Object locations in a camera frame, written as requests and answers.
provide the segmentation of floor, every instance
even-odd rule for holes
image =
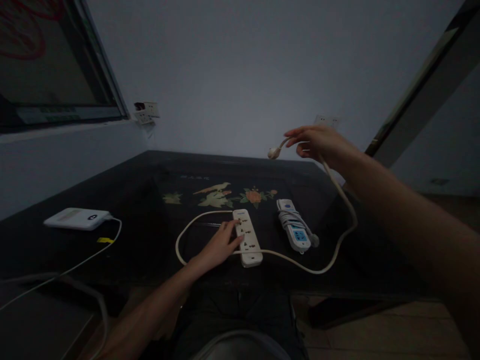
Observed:
[[[441,303],[413,302],[326,331],[312,329],[306,308],[323,299],[292,297],[310,360],[468,359],[465,344]]]

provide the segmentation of person's left hand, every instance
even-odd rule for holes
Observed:
[[[244,239],[243,235],[230,242],[232,230],[235,224],[239,222],[239,220],[222,222],[218,231],[210,239],[208,244],[192,259],[205,273],[223,263],[235,251],[237,246],[240,245]]]

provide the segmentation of white power bank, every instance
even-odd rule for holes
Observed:
[[[91,231],[107,220],[108,216],[108,211],[67,207],[43,223],[51,228]]]

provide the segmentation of wall socket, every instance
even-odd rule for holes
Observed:
[[[145,101],[143,104],[145,105],[144,111],[147,115],[150,115],[151,117],[154,117],[154,118],[160,117],[159,107],[156,102]]]
[[[153,119],[153,116],[147,114],[146,110],[137,111],[135,113],[135,117],[137,118],[140,125],[155,123],[155,120]]]
[[[338,116],[317,115],[315,117],[315,121],[313,122],[313,125],[325,125],[337,130],[340,125],[340,122],[341,122],[341,119]]]

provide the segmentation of yellow tag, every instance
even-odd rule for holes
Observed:
[[[114,241],[109,237],[99,237],[97,243],[113,243]]]

